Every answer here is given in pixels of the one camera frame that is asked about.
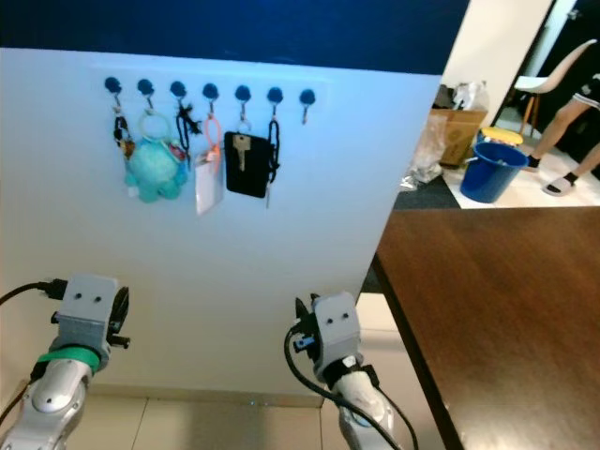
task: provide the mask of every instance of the blue wall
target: blue wall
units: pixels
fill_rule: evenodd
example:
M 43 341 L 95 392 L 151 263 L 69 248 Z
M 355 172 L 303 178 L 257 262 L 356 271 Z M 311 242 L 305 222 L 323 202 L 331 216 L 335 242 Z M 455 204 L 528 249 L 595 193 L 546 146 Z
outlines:
M 0 0 L 3 47 L 441 74 L 468 0 Z

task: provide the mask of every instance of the metal ring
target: metal ring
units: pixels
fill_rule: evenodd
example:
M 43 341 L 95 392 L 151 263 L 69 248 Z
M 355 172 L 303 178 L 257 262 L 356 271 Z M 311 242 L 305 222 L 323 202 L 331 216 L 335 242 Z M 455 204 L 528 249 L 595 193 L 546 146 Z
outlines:
M 147 119 L 148 117 L 151 117 L 151 116 L 158 117 L 166 125 L 166 132 L 165 132 L 165 134 L 163 136 L 154 137 L 154 136 L 150 136 L 150 134 L 148 134 L 148 132 L 147 132 L 145 126 L 144 126 L 144 122 L 145 122 L 145 119 Z M 140 117 L 140 121 L 138 123 L 138 127 L 140 128 L 140 131 L 142 132 L 142 137 L 144 139 L 147 139 L 148 141 L 165 141 L 165 140 L 170 140 L 171 136 L 173 135 L 172 130 L 171 130 L 171 123 L 169 121 L 169 118 L 166 115 L 163 115 L 160 112 L 157 112 L 155 110 L 145 110 L 143 112 L 143 114 L 142 114 L 142 117 Z
M 237 124 L 237 131 L 241 133 L 242 132 L 241 128 L 243 126 L 246 126 L 248 132 L 250 132 L 252 130 L 252 124 L 250 124 L 247 119 L 240 119 L 240 121 Z

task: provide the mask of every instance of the person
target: person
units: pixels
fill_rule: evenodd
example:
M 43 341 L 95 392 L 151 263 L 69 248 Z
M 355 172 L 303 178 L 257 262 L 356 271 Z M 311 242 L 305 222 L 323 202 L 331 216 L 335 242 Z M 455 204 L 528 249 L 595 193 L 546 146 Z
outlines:
M 600 73 L 596 73 L 587 84 L 583 85 L 573 95 L 566 105 L 556 112 L 556 115 L 544 130 L 542 139 L 528 156 L 528 165 L 524 169 L 537 172 L 540 159 L 554 147 L 569 125 L 590 108 L 600 110 Z M 564 177 L 554 180 L 545 186 L 543 190 L 549 195 L 566 195 L 575 187 L 575 183 L 581 175 L 591 172 L 598 164 L 600 164 L 600 142 L 588 153 L 576 169 Z

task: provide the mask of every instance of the white tile floor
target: white tile floor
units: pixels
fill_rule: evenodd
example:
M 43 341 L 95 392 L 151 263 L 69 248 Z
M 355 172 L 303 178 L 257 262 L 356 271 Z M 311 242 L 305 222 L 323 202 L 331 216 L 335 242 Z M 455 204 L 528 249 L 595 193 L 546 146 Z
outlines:
M 377 369 L 382 388 L 411 418 L 420 447 L 443 450 L 442 439 L 383 295 L 362 294 L 358 314 L 366 363 Z M 409 434 L 399 419 L 395 434 L 404 448 L 411 448 Z M 339 431 L 338 411 L 330 402 L 325 402 L 321 409 L 274 408 L 91 396 L 67 448 L 347 450 L 348 446 Z
M 502 112 L 501 119 L 498 120 L 496 125 L 518 131 L 520 127 L 518 114 L 512 109 L 508 109 L 507 112 Z M 526 126 L 524 131 L 525 143 L 521 145 L 521 150 L 526 154 L 531 153 L 535 143 L 540 138 L 540 133 L 537 130 L 533 132 L 533 138 L 529 138 L 530 129 L 531 126 Z M 590 173 L 581 176 L 577 180 L 576 188 L 563 197 L 553 197 L 542 190 L 543 186 L 561 176 L 565 176 L 577 165 L 567 154 L 558 149 L 553 149 L 540 162 L 539 172 L 521 171 L 500 199 L 494 203 L 476 202 L 460 192 L 464 169 L 444 170 L 443 179 L 463 209 L 600 206 L 600 180 Z

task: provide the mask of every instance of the wooden table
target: wooden table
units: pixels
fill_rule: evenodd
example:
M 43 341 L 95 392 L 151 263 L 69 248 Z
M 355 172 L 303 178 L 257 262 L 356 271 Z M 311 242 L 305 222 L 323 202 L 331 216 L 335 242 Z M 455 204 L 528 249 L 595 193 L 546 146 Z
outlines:
M 395 212 L 375 271 L 453 449 L 600 449 L 600 208 Z

